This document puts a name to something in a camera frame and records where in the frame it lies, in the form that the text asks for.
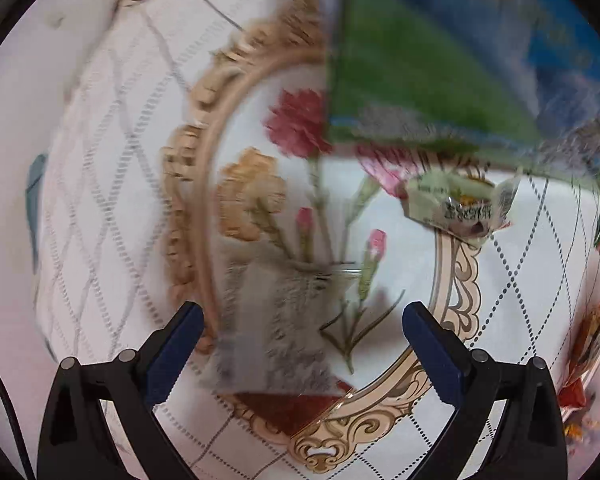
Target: ornate frame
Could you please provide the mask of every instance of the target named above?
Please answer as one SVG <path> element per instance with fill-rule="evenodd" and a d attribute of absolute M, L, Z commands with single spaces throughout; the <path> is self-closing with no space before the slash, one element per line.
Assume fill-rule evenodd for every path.
<path fill-rule="evenodd" d="M 319 64 L 324 59 L 317 0 L 295 0 L 275 19 L 255 23 L 215 54 L 214 65 L 190 92 L 188 124 L 178 128 L 170 147 L 163 149 L 164 190 L 171 203 L 166 244 L 171 298 L 175 304 L 192 294 L 201 298 L 207 327 L 198 351 L 207 352 L 218 331 L 207 239 L 209 212 L 206 201 L 199 198 L 208 189 L 219 139 L 231 114 L 257 83 L 278 70 Z M 199 206 L 193 209 L 192 204 Z M 478 330 L 478 252 L 436 232 L 429 309 L 463 340 Z M 453 289 L 458 303 L 450 306 Z M 311 471 L 325 473 L 348 460 L 357 445 L 385 436 L 399 418 L 411 413 L 414 402 L 429 388 L 424 370 L 408 349 L 373 383 L 345 399 L 324 420 L 315 420 L 292 437 L 272 428 L 237 399 L 226 400 L 258 436 L 286 445 L 290 455 Z"/>

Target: black wire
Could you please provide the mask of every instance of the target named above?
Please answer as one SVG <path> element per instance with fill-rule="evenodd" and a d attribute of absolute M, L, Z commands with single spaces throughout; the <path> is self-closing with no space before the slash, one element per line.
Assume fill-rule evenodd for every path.
<path fill-rule="evenodd" d="M 36 480 L 33 474 L 33 468 L 29 460 L 29 454 L 27 453 L 27 447 L 24 444 L 24 437 L 22 436 L 22 430 L 18 423 L 18 417 L 16 416 L 16 410 L 13 409 L 13 404 L 7 392 L 7 388 L 4 387 L 4 383 L 0 378 L 0 400 L 4 406 L 4 411 L 7 413 L 9 419 L 9 425 L 11 426 L 11 432 L 13 433 L 13 439 L 16 441 L 16 447 L 18 448 L 18 454 L 20 455 L 20 461 L 24 468 L 24 473 L 27 480 Z"/>

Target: blue rubber fingertip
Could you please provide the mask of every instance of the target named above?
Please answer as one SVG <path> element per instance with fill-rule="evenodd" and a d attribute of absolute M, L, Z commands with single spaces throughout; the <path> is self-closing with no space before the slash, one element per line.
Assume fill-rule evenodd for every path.
<path fill-rule="evenodd" d="M 202 308 L 189 304 L 190 310 L 147 371 L 144 403 L 149 408 L 167 400 L 205 328 Z"/>
<path fill-rule="evenodd" d="M 402 332 L 416 352 L 440 400 L 458 409 L 464 399 L 462 372 L 412 304 L 402 312 Z"/>

